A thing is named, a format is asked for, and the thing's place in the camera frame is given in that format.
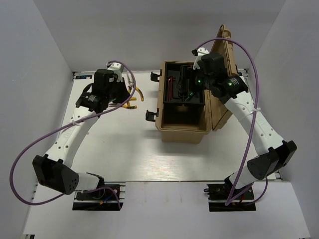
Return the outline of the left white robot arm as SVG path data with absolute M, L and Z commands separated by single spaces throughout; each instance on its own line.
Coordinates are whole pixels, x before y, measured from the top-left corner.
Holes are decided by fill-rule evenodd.
M 90 128 L 99 119 L 110 102 L 124 102 L 128 97 L 123 66 L 119 63 L 94 73 L 93 83 L 87 85 L 75 103 L 70 119 L 71 126 L 64 129 L 55 143 L 43 156 L 37 155 L 32 162 L 40 185 L 65 195 L 74 191 L 88 191 L 95 199 L 105 194 L 102 177 L 92 173 L 72 170 L 73 159 Z

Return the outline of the tan plastic toolbox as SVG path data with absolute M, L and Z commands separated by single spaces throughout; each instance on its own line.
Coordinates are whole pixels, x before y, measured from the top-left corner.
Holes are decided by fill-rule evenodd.
M 216 38 L 212 48 L 208 50 L 209 53 L 216 52 L 224 57 L 228 76 L 238 75 L 229 29 L 225 25 L 221 25 Z M 146 111 L 146 120 L 155 123 L 163 142 L 198 144 L 205 135 L 222 128 L 233 114 L 209 90 L 199 86 L 197 86 L 199 90 L 204 91 L 204 106 L 165 105 L 163 103 L 165 62 L 161 65 L 160 74 L 151 73 L 151 80 L 159 83 L 157 110 L 155 112 Z

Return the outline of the long brown hex key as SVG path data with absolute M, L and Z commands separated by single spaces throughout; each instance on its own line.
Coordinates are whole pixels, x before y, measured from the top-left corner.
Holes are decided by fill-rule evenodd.
M 168 101 L 170 101 L 173 97 L 173 82 L 174 82 L 174 77 L 171 76 L 167 80 L 167 97 Z

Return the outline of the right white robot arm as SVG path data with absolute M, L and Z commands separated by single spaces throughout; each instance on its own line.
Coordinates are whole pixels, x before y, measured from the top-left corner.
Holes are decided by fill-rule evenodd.
M 193 66 L 195 83 L 212 95 L 237 118 L 249 135 L 257 156 L 241 171 L 237 171 L 225 182 L 226 195 L 238 198 L 247 185 L 262 180 L 286 166 L 297 150 L 296 144 L 285 141 L 267 122 L 254 100 L 248 86 L 240 76 L 228 76 L 224 58 L 219 53 L 209 53 L 200 48 Z

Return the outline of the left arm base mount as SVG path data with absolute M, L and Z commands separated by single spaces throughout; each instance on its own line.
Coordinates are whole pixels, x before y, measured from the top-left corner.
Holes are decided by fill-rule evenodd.
M 120 211 L 125 200 L 126 184 L 109 183 L 106 187 L 92 193 L 76 192 L 73 201 L 73 211 Z

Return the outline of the yellow diagonal cutter pliers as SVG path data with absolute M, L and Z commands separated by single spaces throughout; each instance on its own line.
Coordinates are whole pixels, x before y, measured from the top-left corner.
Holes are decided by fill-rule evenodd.
M 136 101 L 136 100 L 137 100 L 136 97 L 132 97 L 132 98 L 130 98 L 130 100 L 127 103 L 122 105 L 122 107 L 126 108 L 126 109 L 129 109 L 129 110 L 137 109 L 138 108 L 137 106 L 131 105 L 131 101 Z M 119 106 L 119 105 L 120 105 L 120 103 L 110 103 L 109 104 L 110 107 L 116 107 L 116 106 Z

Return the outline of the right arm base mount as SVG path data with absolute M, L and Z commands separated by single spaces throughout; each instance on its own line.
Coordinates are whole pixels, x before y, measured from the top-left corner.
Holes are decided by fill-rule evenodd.
M 252 187 L 244 194 L 239 195 L 228 206 L 225 205 L 229 196 L 231 187 L 227 188 L 225 184 L 215 183 L 207 184 L 203 190 L 208 197 L 208 206 L 210 212 L 250 212 L 256 211 L 255 200 Z

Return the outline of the green black screwdriver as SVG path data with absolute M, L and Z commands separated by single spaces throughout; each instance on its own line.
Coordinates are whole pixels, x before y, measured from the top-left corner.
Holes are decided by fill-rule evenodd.
M 194 91 L 192 91 L 192 92 L 189 92 L 188 94 L 187 94 L 187 96 L 185 97 L 185 99 L 184 99 L 184 101 L 186 102 L 186 101 L 190 101 L 193 97 L 195 97 L 195 98 L 198 98 L 199 97 L 199 92 L 194 92 Z

